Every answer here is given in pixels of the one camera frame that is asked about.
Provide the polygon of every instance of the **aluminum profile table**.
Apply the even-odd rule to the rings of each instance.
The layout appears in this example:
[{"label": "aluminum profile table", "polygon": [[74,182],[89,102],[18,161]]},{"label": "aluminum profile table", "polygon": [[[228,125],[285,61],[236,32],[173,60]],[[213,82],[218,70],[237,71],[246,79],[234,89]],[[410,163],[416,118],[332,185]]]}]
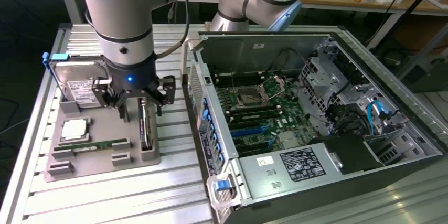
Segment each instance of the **aluminum profile table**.
[{"label": "aluminum profile table", "polygon": [[[184,25],[153,26],[158,53],[178,41]],[[320,29],[333,30],[346,42],[358,43],[337,27],[290,27],[289,31]],[[202,25],[190,26],[190,31],[202,30]],[[54,52],[98,54],[100,44],[92,27],[74,25],[72,29],[61,29],[52,49]],[[180,77],[180,55],[177,50],[157,61],[160,76],[173,74]],[[368,63],[377,64],[378,61],[369,60]],[[45,73],[0,212],[0,223],[213,223],[180,80],[176,84],[176,102],[162,108],[162,116],[157,118],[160,164],[46,183],[44,169],[60,91],[49,73]],[[398,92],[400,84],[393,88]],[[416,113],[422,116],[430,112]],[[433,130],[442,131],[430,119],[424,121]],[[446,140],[445,132],[438,135]],[[448,223],[446,165],[448,161],[444,160],[378,191],[270,223]]]}]

